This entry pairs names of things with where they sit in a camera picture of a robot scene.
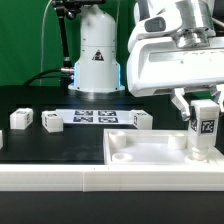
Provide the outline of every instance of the white block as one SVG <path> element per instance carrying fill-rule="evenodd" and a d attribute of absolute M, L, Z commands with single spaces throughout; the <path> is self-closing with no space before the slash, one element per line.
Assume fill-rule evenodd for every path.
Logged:
<path fill-rule="evenodd" d="M 144 110 L 131 110 L 132 124 L 140 130 L 152 130 L 153 117 Z"/>
<path fill-rule="evenodd" d="M 63 118 L 56 111 L 43 111 L 42 125 L 48 132 L 61 132 L 63 131 Z"/>
<path fill-rule="evenodd" d="M 2 131 L 0 131 L 0 149 L 3 147 L 3 137 L 2 137 Z"/>
<path fill-rule="evenodd" d="M 11 129 L 26 129 L 33 122 L 33 110 L 20 108 L 10 115 Z"/>

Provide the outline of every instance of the black table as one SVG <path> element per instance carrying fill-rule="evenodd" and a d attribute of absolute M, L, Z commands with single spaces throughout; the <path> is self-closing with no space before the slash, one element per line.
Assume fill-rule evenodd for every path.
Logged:
<path fill-rule="evenodd" d="M 55 109 L 143 109 L 154 118 L 154 129 L 187 129 L 168 96 L 84 100 L 58 87 L 0 87 L 1 164 L 95 164 L 103 161 L 104 128 L 130 125 L 66 125 L 63 133 L 48 133 L 41 112 Z M 187 100 L 195 99 L 187 95 Z M 9 115 L 32 108 L 34 122 L 25 131 L 10 130 Z M 224 151 L 219 125 L 217 148 Z M 0 192 L 1 223 L 212 223 L 224 220 L 223 192 Z"/>

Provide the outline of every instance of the black cable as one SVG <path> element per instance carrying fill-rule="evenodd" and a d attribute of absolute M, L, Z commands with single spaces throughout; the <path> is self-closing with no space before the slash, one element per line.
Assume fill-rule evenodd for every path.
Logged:
<path fill-rule="evenodd" d="M 23 86 L 29 86 L 29 84 L 31 82 L 33 82 L 34 80 L 41 79 L 41 77 L 43 78 L 44 75 L 47 75 L 47 74 L 50 74 L 50 73 L 54 73 L 54 72 L 61 72 L 61 69 L 60 68 L 56 68 L 56 69 L 50 69 L 50 70 L 43 71 L 43 72 L 35 75 L 33 78 L 27 80 L 25 83 L 23 83 Z"/>
<path fill-rule="evenodd" d="M 55 79 L 55 78 L 70 78 L 70 76 L 67 76 L 67 75 L 54 75 L 54 76 L 44 76 L 44 77 L 36 77 L 34 80 L 37 80 L 37 79 Z"/>

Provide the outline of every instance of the black tabletop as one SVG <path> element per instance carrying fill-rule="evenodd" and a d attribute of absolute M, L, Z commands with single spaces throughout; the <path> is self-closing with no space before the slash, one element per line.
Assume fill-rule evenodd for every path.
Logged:
<path fill-rule="evenodd" d="M 0 163 L 10 164 L 104 164 L 103 131 L 125 129 L 132 125 L 67 124 L 63 132 L 49 133 L 42 126 L 45 110 L 145 110 L 153 116 L 153 128 L 187 129 L 180 112 L 169 96 L 117 97 L 110 100 L 87 100 L 69 96 L 59 87 L 0 87 L 0 130 L 4 146 Z M 11 130 L 9 116 L 18 108 L 32 108 L 34 121 L 26 130 Z"/>

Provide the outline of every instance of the white tray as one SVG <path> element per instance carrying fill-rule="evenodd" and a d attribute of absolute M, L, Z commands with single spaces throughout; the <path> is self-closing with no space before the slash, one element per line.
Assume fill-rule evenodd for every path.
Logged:
<path fill-rule="evenodd" d="M 110 134 L 115 132 L 124 133 L 126 145 L 114 148 L 111 145 Z M 186 147 L 184 149 L 172 149 L 168 146 L 170 135 L 184 134 L 186 131 L 164 131 L 164 130 L 115 130 L 105 129 L 104 131 L 104 158 L 107 165 L 190 165 L 192 163 L 203 163 L 203 165 L 222 165 L 224 156 L 215 148 L 209 149 L 207 160 L 198 162 L 192 160 L 192 153 Z M 131 155 L 131 161 L 112 160 L 113 155 L 123 153 Z"/>

